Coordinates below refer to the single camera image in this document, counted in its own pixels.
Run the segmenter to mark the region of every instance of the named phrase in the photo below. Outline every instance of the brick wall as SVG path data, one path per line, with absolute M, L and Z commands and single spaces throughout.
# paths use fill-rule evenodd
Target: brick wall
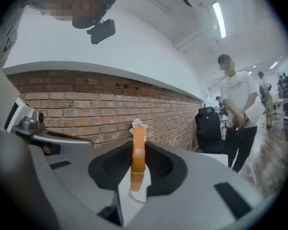
M 45 116 L 47 129 L 80 136 L 94 147 L 132 138 L 135 118 L 147 139 L 193 150 L 200 101 L 151 84 L 92 72 L 32 71 L 9 75 L 21 96 Z

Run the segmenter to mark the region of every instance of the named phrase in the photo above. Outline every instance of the black office chair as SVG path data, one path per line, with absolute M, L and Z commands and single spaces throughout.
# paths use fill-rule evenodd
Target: black office chair
M 218 113 L 212 107 L 200 108 L 195 116 L 195 122 L 199 149 L 204 153 L 224 153 L 225 141 L 222 140 Z

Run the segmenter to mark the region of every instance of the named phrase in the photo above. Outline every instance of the ceiling light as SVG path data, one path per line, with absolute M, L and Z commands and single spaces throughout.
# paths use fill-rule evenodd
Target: ceiling light
M 217 22 L 219 24 L 220 32 L 221 32 L 221 38 L 226 37 L 226 30 L 225 30 L 225 24 L 223 19 L 223 14 L 221 11 L 220 4 L 218 2 L 212 3 L 212 7 L 215 10 Z
M 275 63 L 270 67 L 270 69 L 273 69 L 277 64 L 278 64 L 278 62 L 275 62 Z

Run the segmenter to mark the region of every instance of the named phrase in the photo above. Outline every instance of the black camera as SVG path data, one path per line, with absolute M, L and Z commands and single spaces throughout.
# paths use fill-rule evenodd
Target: black camera
M 86 32 L 91 35 L 91 43 L 98 44 L 115 34 L 114 20 L 108 19 L 105 22 L 99 21 L 92 29 Z

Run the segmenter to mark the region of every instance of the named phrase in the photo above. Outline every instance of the fluorescent light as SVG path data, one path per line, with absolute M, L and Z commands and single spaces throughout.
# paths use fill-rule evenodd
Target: fluorescent light
M 270 69 L 273 69 L 277 64 L 278 64 L 278 62 L 275 62 L 275 63 L 270 67 Z
M 215 10 L 217 22 L 219 23 L 221 38 L 224 38 L 226 37 L 226 30 L 220 4 L 218 2 L 214 2 L 212 3 L 212 7 Z

